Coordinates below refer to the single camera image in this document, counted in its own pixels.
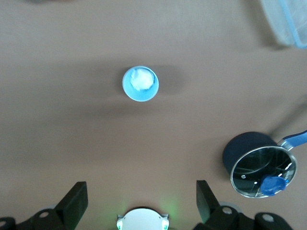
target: metal rim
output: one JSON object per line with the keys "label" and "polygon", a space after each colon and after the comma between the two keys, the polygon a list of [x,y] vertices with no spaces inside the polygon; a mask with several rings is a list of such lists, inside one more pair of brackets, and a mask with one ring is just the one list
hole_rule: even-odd
{"label": "metal rim", "polygon": [[252,153],[252,152],[254,152],[254,151],[257,151],[257,150],[260,150],[260,149],[267,149],[267,148],[274,148],[274,149],[282,150],[283,152],[285,152],[285,153],[290,157],[291,161],[295,163],[295,172],[294,172],[294,174],[293,174],[292,179],[286,184],[286,187],[293,181],[293,179],[294,179],[294,177],[295,177],[295,175],[296,175],[296,171],[297,171],[297,160],[296,160],[296,158],[294,157],[294,155],[293,155],[290,151],[288,151],[288,150],[286,150],[285,148],[280,147],[280,146],[263,146],[263,147],[259,147],[259,148],[253,149],[253,150],[251,150],[251,151],[245,153],[244,155],[242,155],[242,156],[235,162],[235,164],[234,164],[234,166],[233,166],[233,168],[232,168],[232,170],[231,170],[231,173],[230,173],[231,185],[232,185],[232,187],[233,187],[238,193],[240,193],[242,196],[245,196],[245,197],[248,197],[248,198],[264,198],[264,197],[268,197],[267,195],[264,195],[264,194],[261,193],[261,192],[258,193],[259,196],[253,196],[253,195],[250,195],[250,194],[248,194],[248,193],[246,193],[246,192],[243,192],[243,191],[241,191],[240,189],[238,189],[238,188],[236,187],[236,185],[235,185],[235,183],[234,183],[234,180],[233,180],[234,170],[235,170],[235,168],[236,168],[236,166],[237,166],[237,164],[239,163],[240,160],[242,160],[244,157],[246,157],[248,154],[250,154],[250,153]]}

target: saucepan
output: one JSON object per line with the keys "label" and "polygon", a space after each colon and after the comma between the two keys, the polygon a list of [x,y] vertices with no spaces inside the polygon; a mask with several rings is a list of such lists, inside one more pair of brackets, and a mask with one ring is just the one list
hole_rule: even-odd
{"label": "saucepan", "polygon": [[264,198],[284,190],[297,171],[290,150],[307,143],[307,130],[276,143],[260,132],[234,137],[223,152],[223,163],[233,188],[245,197]]}

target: plastic container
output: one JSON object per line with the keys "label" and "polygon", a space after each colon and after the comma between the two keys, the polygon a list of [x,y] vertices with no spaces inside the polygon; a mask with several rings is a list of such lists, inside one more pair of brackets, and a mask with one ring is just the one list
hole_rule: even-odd
{"label": "plastic container", "polygon": [[123,77],[123,89],[128,97],[137,102],[146,102],[158,92],[157,75],[146,66],[130,68]]}
{"label": "plastic container", "polygon": [[307,0],[261,0],[278,43],[307,48]]}

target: screw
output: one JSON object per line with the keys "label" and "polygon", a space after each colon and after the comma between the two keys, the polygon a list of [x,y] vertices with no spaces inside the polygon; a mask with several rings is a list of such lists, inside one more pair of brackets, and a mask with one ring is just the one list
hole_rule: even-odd
{"label": "screw", "polygon": [[40,217],[40,218],[45,218],[45,217],[48,216],[48,215],[49,215],[48,212],[42,212],[42,213],[39,215],[39,217]]}
{"label": "screw", "polygon": [[6,221],[0,221],[0,227],[3,227],[6,224]]}
{"label": "screw", "polygon": [[269,214],[263,214],[262,218],[267,222],[274,222],[274,218]]}
{"label": "screw", "polygon": [[224,207],[222,210],[225,214],[228,214],[228,215],[232,214],[232,210],[229,207]]}

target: blue lid knob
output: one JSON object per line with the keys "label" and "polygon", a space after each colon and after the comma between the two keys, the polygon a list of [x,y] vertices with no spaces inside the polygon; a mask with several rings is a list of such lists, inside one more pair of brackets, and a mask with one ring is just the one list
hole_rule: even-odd
{"label": "blue lid knob", "polygon": [[260,186],[261,192],[266,196],[273,196],[279,190],[286,188],[286,180],[279,176],[266,176]]}

